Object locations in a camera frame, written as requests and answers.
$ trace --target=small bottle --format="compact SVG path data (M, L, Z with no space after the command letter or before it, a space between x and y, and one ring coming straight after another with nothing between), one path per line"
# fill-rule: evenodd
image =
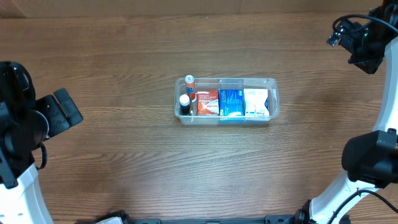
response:
M181 115L189 115L190 114L190 99L187 94L180 96L180 111Z
M187 75L185 77L185 86L187 88L189 98L192 102L194 102L197 95L195 93L195 78L193 77L193 75Z

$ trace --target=black mount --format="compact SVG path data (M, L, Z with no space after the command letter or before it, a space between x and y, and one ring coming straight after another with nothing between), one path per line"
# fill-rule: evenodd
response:
M398 7L395 4L397 0L384 0L383 5L371 9L368 16L397 27ZM361 25L344 19L337 24L327 43L335 46L338 42L338 45L351 53L348 63L356 65L368 74L373 74L383 61L386 45L395 37L393 31L380 26L377 22L369 21Z
M398 182L397 131L373 131L350 139L344 147L341 165L350 181L363 181L377 188Z
M292 224L293 215L267 215L265 218L219 218L219 219L191 219L191 220L160 220L132 219L124 210L109 213L93 222L77 222L75 224L96 224L109 218L119 217L123 224ZM340 224L351 224L349 216L344 216Z
M0 184L18 186L17 178L34 163L32 151L43 141L83 121L66 89L36 101L27 70L16 62L0 62Z

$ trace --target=wooden table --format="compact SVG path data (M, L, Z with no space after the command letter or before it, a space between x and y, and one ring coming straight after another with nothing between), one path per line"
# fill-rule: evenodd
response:
M85 118L46 142L39 179L55 223L119 209L164 220L263 217L319 195L347 140L376 122L386 72L382 64L367 75L325 43L338 16L1 19L0 59L28 69L38 98L65 87ZM186 74L275 78L280 116L268 126L182 126L173 97ZM395 185L379 192L398 205ZM349 214L397 221L372 196Z

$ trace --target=black cable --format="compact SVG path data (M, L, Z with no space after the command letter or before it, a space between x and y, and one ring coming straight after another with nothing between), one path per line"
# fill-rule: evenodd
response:
M41 170L47 165L47 150L43 143L40 143L40 148L42 150L42 165L40 167L36 167L37 170Z
M349 196L338 208L335 212L333 212L333 216L329 219L328 224L331 224L333 220L337 217L337 214L343 209L343 207L350 202L352 199L354 199L356 196L361 196L361 193L369 193L371 195L376 196L378 199L382 200L388 207L390 207L394 212L398 213L398 209L395 208L387 199L382 197L381 195L371 191L371 190L357 190L355 194Z
M371 16L360 15L360 14L352 14L352 15L347 15L347 16L341 16L340 18L338 18L337 20L335 20L333 22L333 25L332 25L333 31L335 31L335 32L337 32L339 34L350 34L350 32L342 32L342 31L338 30L337 27L336 27L337 23L339 23L340 21L343 21L345 19L349 19L349 18L369 19L369 20L371 20L373 22L378 22L378 23L390 28L390 30L392 30L396 34L398 34L398 29L395 28L394 26L390 25L388 22L386 22L386 21L384 21L382 19L378 19L378 18L371 17Z

